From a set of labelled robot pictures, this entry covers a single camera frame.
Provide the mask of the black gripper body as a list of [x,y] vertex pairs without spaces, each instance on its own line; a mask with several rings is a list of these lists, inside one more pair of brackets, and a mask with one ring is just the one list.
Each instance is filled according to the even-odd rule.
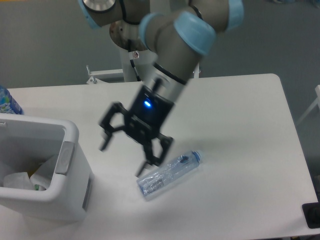
[[173,106],[173,102],[143,85],[130,109],[124,114],[125,133],[141,145],[151,142],[158,137]]

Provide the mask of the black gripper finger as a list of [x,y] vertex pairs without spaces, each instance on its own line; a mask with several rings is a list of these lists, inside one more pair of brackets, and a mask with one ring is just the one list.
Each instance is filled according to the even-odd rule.
[[168,152],[174,142],[170,136],[159,134],[156,139],[147,139],[142,142],[142,149],[144,152],[144,159],[138,167],[135,174],[140,177],[143,171],[151,166],[159,167],[168,155]]
[[102,120],[99,123],[99,126],[103,129],[104,131],[104,141],[99,148],[100,151],[106,150],[110,140],[113,137],[113,133],[118,132],[118,131],[124,131],[125,130],[125,125],[120,125],[117,127],[113,127],[111,125],[111,120],[115,114],[122,114],[123,116],[126,115],[128,111],[123,107],[123,104],[121,102],[113,102],[109,109],[107,110],[106,114],[102,118]]

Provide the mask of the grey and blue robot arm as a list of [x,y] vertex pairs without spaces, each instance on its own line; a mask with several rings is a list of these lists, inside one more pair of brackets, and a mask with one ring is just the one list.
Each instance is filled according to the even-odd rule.
[[217,34],[234,29],[244,20],[240,0],[190,0],[169,14],[150,11],[148,0],[80,0],[83,15],[92,28],[124,21],[138,27],[140,42],[157,55],[129,109],[111,103],[100,121],[105,150],[113,134],[123,131],[141,144],[147,166],[160,166],[173,139],[161,127],[200,60],[207,56]]

